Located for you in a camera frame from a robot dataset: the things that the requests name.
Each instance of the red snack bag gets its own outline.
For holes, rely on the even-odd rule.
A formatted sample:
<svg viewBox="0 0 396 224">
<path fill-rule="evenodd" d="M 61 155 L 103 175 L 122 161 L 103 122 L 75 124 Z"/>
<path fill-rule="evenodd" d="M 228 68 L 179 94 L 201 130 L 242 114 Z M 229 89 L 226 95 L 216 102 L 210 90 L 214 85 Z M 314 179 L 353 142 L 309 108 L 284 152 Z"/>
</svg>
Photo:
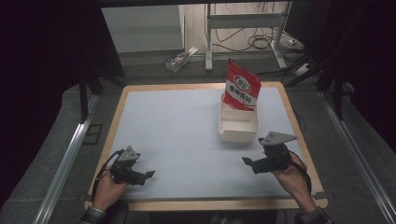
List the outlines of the red snack bag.
<svg viewBox="0 0 396 224">
<path fill-rule="evenodd" d="M 228 60 L 227 80 L 223 102 L 239 110 L 253 111 L 262 84 L 259 78 Z"/>
</svg>

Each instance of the sleeve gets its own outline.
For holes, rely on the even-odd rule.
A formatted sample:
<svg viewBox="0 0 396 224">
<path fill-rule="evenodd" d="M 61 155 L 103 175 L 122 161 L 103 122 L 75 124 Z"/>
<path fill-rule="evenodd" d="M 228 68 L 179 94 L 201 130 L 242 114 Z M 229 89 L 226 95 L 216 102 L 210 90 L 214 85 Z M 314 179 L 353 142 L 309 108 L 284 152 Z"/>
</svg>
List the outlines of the sleeve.
<svg viewBox="0 0 396 224">
<path fill-rule="evenodd" d="M 304 224 L 334 224 L 320 207 L 313 213 L 301 216 L 301 221 Z"/>
<path fill-rule="evenodd" d="M 102 210 L 90 206 L 82 215 L 78 224 L 103 224 L 106 213 Z"/>
</svg>

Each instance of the gray floor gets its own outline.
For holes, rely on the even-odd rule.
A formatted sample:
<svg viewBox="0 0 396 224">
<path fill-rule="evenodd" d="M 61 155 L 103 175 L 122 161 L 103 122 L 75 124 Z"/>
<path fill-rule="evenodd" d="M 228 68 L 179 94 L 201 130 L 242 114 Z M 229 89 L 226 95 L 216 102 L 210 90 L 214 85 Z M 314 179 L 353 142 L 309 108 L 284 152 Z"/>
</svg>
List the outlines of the gray floor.
<svg viewBox="0 0 396 224">
<path fill-rule="evenodd" d="M 214 61 L 212 73 L 205 72 L 203 58 L 199 56 L 177 73 L 166 70 L 163 63 L 153 61 L 139 65 L 131 63 L 135 61 L 134 55 L 123 54 L 120 57 L 126 76 L 121 80 L 131 85 L 223 82 L 228 57 L 254 73 L 277 70 L 272 53 L 219 56 Z M 281 79 L 272 77 L 266 80 Z M 329 199 L 326 211 L 336 223 L 387 223 L 316 91 L 316 80 L 317 77 L 311 77 L 295 87 L 287 88 L 287 93 L 301 122 L 305 142 Z M 122 91 L 112 82 L 102 78 L 101 82 L 104 93 L 94 112 L 91 126 L 102 126 L 102 131 L 97 142 L 96 136 L 85 137 L 49 223 L 76 222 L 84 211 L 83 204 L 89 197 L 87 193 Z M 345 123 L 361 152 L 389 197 L 395 201 L 396 179 L 392 172 L 396 168 L 396 156 L 347 97 L 343 100 L 343 111 Z M 79 116 L 78 87 L 74 87 L 64 93 L 59 116 L 34 162 L 5 203 L 0 213 L 0 223 L 32 223 L 78 126 Z M 285 216 L 292 223 L 297 212 L 278 212 L 277 223 L 285 223 Z M 147 215 L 131 213 L 128 219 L 131 223 L 146 223 Z"/>
</svg>

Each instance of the hand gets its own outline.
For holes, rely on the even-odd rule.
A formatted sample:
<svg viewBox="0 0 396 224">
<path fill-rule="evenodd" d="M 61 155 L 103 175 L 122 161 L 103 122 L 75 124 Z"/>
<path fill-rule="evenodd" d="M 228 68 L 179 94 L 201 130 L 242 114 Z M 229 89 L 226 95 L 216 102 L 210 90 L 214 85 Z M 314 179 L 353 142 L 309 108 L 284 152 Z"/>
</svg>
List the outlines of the hand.
<svg viewBox="0 0 396 224">
<path fill-rule="evenodd" d="M 114 183 L 113 176 L 110 171 L 106 169 L 100 177 L 93 201 L 93 207 L 106 211 L 108 207 L 120 198 L 127 186 L 127 183 Z"/>
<path fill-rule="evenodd" d="M 306 164 L 301 162 L 294 153 L 290 153 L 290 155 L 294 162 L 306 169 Z M 272 173 L 282 188 L 297 202 L 304 214 L 309 214 L 317 210 L 318 207 L 308 192 L 305 179 L 297 168 L 290 165 L 286 170 L 273 171 Z"/>
</svg>

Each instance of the white wall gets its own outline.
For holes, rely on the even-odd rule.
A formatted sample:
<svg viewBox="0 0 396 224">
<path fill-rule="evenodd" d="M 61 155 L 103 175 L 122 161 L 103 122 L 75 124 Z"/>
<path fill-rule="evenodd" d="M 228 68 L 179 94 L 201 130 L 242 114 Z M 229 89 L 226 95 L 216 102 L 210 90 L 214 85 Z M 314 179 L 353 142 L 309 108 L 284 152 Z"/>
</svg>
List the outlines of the white wall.
<svg viewBox="0 0 396 224">
<path fill-rule="evenodd" d="M 102 8 L 117 52 L 183 49 L 183 6 Z"/>
</svg>

